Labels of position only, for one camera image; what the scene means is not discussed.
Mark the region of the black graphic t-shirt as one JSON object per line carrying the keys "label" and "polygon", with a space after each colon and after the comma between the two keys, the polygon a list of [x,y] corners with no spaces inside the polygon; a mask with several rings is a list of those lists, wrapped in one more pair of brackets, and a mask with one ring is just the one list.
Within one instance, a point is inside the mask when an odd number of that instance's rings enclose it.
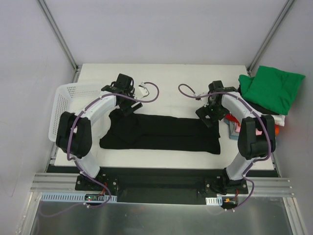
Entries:
{"label": "black graphic t-shirt", "polygon": [[145,114],[110,113],[111,126],[100,139],[104,149],[150,149],[207,152],[219,155],[219,125],[207,127],[202,120]]}

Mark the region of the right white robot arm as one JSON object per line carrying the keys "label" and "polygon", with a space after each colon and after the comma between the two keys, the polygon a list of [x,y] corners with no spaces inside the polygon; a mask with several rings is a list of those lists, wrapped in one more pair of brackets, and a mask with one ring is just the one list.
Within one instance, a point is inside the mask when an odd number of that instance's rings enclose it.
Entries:
{"label": "right white robot arm", "polygon": [[207,127],[212,127],[227,114],[240,123],[237,141],[238,154],[219,178],[210,183],[210,189],[222,195],[233,193],[244,183],[244,177],[254,163],[265,161],[276,148],[275,121],[272,115],[256,111],[234,87],[224,87],[222,81],[208,86],[208,101],[196,110]]}

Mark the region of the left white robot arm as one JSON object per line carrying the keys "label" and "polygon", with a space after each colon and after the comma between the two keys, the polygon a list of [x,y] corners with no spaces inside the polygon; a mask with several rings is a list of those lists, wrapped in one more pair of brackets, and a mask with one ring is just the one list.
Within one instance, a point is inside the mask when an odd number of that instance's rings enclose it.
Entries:
{"label": "left white robot arm", "polygon": [[94,98],[81,110],[61,114],[56,136],[56,145],[67,154],[69,161],[74,161],[81,174],[88,177],[87,185],[92,190],[99,190],[104,179],[99,175],[100,166],[92,152],[92,126],[114,108],[128,116],[142,104],[135,100],[133,78],[119,74],[116,81],[103,87]]}

